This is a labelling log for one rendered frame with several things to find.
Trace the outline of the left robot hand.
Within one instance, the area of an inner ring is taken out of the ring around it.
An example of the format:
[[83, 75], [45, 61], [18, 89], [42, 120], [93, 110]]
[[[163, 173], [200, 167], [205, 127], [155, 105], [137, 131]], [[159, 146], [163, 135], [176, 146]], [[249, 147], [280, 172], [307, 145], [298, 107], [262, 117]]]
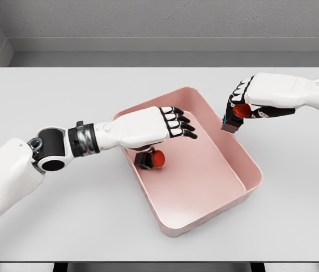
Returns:
[[184, 111], [176, 107], [149, 107], [125, 114], [116, 121], [119, 145], [124, 148], [139, 149], [176, 137], [198, 138]]

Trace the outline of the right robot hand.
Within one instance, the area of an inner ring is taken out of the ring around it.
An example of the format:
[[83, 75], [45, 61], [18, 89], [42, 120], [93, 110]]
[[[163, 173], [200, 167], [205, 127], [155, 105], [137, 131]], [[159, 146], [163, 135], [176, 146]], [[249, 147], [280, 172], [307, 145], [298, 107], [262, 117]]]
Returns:
[[300, 106], [298, 94], [293, 92], [296, 80], [291, 75], [258, 73], [242, 80], [228, 103], [248, 104], [251, 114], [247, 118], [251, 119], [292, 115]]

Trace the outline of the red-button industrial switch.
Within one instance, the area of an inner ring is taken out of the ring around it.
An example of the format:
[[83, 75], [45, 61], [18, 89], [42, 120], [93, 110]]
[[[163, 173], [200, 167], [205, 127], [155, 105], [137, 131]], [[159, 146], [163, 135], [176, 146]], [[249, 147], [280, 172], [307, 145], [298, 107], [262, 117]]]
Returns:
[[137, 153], [134, 164], [143, 169], [161, 168], [165, 164], [165, 155], [160, 150]]
[[221, 129], [229, 133], [235, 133], [244, 123], [244, 119], [251, 114], [251, 108], [248, 104], [227, 104], [226, 113], [223, 117]]

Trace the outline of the pink rectangular plastic basket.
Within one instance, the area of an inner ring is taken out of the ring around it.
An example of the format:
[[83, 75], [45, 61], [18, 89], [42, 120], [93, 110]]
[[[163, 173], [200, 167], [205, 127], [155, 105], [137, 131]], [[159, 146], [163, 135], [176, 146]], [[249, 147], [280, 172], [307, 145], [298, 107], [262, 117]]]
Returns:
[[184, 87], [124, 109], [127, 114], [174, 106], [195, 128], [197, 139], [176, 137], [155, 145], [165, 155], [159, 169], [134, 164], [136, 152], [124, 154], [161, 231], [177, 237], [245, 200], [262, 182], [258, 165], [194, 88]]

